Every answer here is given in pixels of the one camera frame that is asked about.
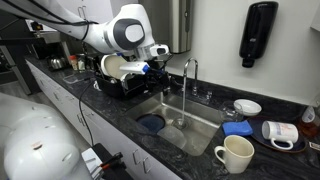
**blue sponge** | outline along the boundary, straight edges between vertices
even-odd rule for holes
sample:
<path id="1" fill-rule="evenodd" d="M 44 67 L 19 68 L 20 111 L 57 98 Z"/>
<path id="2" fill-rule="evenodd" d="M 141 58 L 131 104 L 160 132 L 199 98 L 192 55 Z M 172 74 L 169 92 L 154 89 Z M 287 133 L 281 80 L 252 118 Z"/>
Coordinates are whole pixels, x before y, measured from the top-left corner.
<path id="1" fill-rule="evenodd" d="M 226 122 L 222 124 L 222 127 L 226 136 L 248 136 L 253 133 L 252 128 L 247 120 L 242 122 Z"/>

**coffee mug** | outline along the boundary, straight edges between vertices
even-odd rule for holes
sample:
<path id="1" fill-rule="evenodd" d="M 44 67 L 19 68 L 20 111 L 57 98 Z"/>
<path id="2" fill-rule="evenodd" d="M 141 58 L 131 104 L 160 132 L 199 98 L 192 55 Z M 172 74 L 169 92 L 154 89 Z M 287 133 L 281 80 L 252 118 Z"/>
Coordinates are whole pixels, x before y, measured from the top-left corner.
<path id="1" fill-rule="evenodd" d="M 224 151 L 223 158 L 218 155 L 219 151 Z M 224 139 L 223 146 L 214 148 L 214 153 L 229 173 L 238 174 L 247 168 L 254 154 L 254 148 L 245 138 L 230 135 Z"/>
<path id="2" fill-rule="evenodd" d="M 265 139 L 269 139 L 274 147 L 282 150 L 292 149 L 293 143 L 297 142 L 299 137 L 299 133 L 295 125 L 272 121 L 263 122 L 262 135 Z M 275 141 L 288 143 L 289 146 L 279 146 Z"/>

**chrome faucet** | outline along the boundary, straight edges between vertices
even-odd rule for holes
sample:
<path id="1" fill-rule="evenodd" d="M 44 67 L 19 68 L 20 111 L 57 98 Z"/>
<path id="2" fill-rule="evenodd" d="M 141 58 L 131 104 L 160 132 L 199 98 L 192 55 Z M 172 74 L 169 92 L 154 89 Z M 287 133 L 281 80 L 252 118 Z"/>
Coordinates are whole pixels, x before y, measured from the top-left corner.
<path id="1" fill-rule="evenodd" d="M 189 63 L 191 61 L 194 61 L 195 63 L 195 72 L 194 72 L 194 84 L 193 84 L 193 87 L 192 87 L 192 95 L 197 95 L 198 93 L 198 87 L 197 87 L 197 81 L 198 81 L 198 61 L 195 59 L 195 58 L 190 58 L 187 60 L 186 64 L 184 65 L 184 71 L 183 71 L 183 77 L 184 78 L 187 78 L 187 70 L 188 70 L 188 66 L 189 66 Z"/>

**soap dispenser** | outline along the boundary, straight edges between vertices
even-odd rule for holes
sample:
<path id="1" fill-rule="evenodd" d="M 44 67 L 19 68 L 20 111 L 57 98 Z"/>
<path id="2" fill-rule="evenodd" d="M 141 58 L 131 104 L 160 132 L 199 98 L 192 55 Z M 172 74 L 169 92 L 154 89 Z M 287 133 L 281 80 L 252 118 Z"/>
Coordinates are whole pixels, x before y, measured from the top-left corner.
<path id="1" fill-rule="evenodd" d="M 263 56 L 278 10 L 277 2 L 258 2 L 249 7 L 240 46 L 242 66 L 253 67 Z"/>

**stainless steel sink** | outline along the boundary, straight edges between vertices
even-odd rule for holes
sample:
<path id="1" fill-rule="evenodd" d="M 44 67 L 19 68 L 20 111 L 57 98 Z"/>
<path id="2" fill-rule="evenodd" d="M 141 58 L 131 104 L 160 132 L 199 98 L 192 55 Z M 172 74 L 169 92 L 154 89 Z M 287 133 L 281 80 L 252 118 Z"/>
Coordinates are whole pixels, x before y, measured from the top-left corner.
<path id="1" fill-rule="evenodd" d="M 136 120 L 141 115 L 155 113 L 171 126 L 175 119 L 182 116 L 182 98 L 173 94 L 163 96 L 159 93 L 127 112 L 127 116 Z M 181 149 L 193 156 L 201 155 L 221 124 L 219 112 L 202 104 L 186 100 L 185 120 L 187 127 L 181 129 L 187 143 Z"/>

